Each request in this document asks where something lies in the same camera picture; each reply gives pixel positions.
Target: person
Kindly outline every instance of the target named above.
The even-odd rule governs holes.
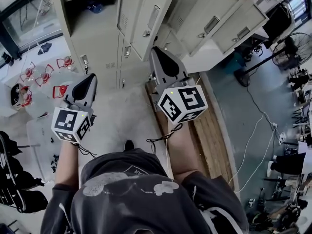
[[[273,156],[273,161],[268,163],[267,177],[271,176],[273,170],[290,175],[312,173],[312,150],[308,148],[307,143],[299,142],[297,154]]]
[[[123,152],[87,163],[79,189],[78,146],[64,142],[40,232],[246,233],[246,214],[228,183],[199,171],[188,123],[168,139],[168,148],[174,179],[156,155],[128,140]]]
[[[291,85],[291,87],[295,91],[302,85],[306,84],[309,81],[309,79],[310,75],[307,72],[304,72],[303,75],[299,77],[288,78],[288,81],[294,83],[294,85]]]

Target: electric fan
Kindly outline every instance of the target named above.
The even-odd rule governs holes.
[[[249,72],[273,59],[273,63],[281,68],[294,68],[305,63],[312,56],[312,37],[304,33],[292,33],[278,42],[273,54],[254,67],[244,71],[236,70],[234,76],[238,82],[248,87],[250,84]]]

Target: shoe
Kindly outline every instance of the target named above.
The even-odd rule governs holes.
[[[124,152],[130,151],[130,150],[132,150],[134,148],[135,148],[135,145],[133,144],[132,140],[129,139],[125,143],[125,150],[124,150]]]
[[[272,173],[271,166],[272,166],[273,163],[274,163],[273,161],[269,161],[269,163],[268,163],[267,177],[270,177],[270,176],[271,176],[271,173]]]

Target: glass window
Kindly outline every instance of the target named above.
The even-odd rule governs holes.
[[[307,4],[305,0],[291,0],[290,5],[292,7],[295,20],[307,11]]]
[[[43,0],[39,9],[40,1],[30,1],[3,21],[10,36],[20,49],[27,48],[30,42],[41,41],[60,33],[60,24],[52,0]],[[38,9],[38,22],[35,30],[32,31]]]

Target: gray t-shirt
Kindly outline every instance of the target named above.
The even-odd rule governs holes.
[[[135,234],[140,230],[209,234],[215,230],[248,230],[244,210],[222,177],[207,179],[194,172],[179,184],[166,176],[155,155],[140,149],[90,161],[82,170],[81,184],[78,191],[55,185],[42,234]]]

